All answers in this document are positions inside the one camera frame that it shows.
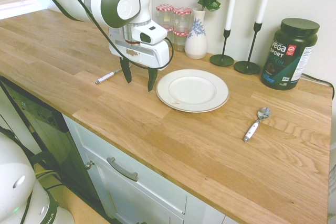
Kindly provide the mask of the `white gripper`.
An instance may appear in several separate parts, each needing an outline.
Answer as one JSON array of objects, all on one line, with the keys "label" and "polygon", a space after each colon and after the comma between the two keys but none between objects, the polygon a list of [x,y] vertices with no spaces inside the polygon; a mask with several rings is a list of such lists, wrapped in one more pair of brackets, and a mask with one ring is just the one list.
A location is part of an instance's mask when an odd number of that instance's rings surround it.
[{"label": "white gripper", "polygon": [[138,41],[129,43],[124,40],[121,28],[109,28],[109,38],[116,48],[126,56],[120,58],[120,65],[127,83],[132,81],[131,62],[128,60],[130,59],[133,62],[151,67],[148,69],[148,91],[152,91],[158,75],[158,70],[154,68],[163,67],[170,59],[167,41],[163,40],[155,45]]}]

